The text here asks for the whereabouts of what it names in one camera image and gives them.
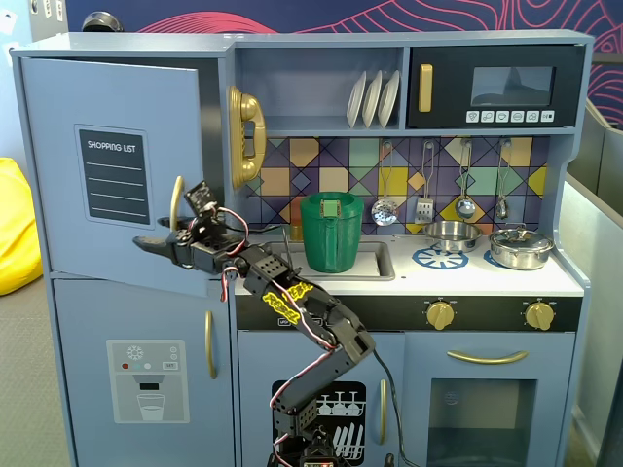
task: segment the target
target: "dishwasher door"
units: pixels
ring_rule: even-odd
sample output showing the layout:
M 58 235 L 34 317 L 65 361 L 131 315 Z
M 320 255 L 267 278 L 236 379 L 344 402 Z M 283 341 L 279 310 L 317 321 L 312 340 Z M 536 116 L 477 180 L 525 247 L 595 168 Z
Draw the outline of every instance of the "dishwasher door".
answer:
M 391 369 L 400 400 L 404 334 L 373 333 L 372 336 L 381 358 Z M 242 465 L 256 467 L 266 464 L 273 451 L 276 431 L 269 407 L 272 394 L 315 360 L 322 350 L 302 334 L 292 331 L 241 331 L 238 332 L 238 349 Z M 388 453 L 398 457 L 398 430 L 386 380 L 383 368 L 370 356 L 325 388 L 317 398 L 317 422 L 325 427 L 337 452 L 352 466 L 384 465 Z M 386 384 L 385 392 L 381 390 L 382 381 Z M 296 444 L 284 447 L 285 452 L 296 452 L 300 448 Z

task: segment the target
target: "dishwasher decal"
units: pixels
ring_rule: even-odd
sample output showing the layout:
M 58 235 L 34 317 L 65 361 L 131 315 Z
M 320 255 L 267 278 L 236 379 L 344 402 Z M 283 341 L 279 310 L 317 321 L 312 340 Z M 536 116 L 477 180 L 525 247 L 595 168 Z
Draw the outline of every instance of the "dishwasher decal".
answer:
M 273 384 L 273 394 L 285 383 Z M 314 421 L 328 433 L 335 454 L 351 466 L 363 464 L 365 453 L 366 386 L 359 381 L 334 381 L 316 399 L 318 417 Z M 300 440 L 286 440 L 281 449 L 284 460 L 293 458 L 304 448 Z

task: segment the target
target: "pot lid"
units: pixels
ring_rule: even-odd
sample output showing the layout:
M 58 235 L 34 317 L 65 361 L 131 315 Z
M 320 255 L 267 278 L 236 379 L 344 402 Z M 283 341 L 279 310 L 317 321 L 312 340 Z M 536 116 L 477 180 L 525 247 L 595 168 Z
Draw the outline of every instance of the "pot lid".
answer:
M 545 235 L 526 229 L 506 229 L 494 232 L 490 240 L 496 246 L 527 253 L 549 251 L 554 247 L 554 242 Z

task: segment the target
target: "gold telephone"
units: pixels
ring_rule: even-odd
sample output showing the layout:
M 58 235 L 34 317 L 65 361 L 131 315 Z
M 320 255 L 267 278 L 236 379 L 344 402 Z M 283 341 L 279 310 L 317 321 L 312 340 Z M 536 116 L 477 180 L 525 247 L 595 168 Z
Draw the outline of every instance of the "gold telephone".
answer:
M 253 122 L 253 154 L 244 155 L 244 122 Z M 266 155 L 266 122 L 258 100 L 230 87 L 230 133 L 232 184 L 234 188 L 250 182 L 260 173 Z

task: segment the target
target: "green pitcher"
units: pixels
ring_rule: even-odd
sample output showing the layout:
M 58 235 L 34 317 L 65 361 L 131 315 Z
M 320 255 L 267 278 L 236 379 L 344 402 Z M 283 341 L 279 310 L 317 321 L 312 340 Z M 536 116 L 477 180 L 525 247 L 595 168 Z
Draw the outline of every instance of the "green pitcher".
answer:
M 349 193 L 323 192 L 303 198 L 303 242 L 310 267 L 320 272 L 352 268 L 362 217 L 363 201 Z

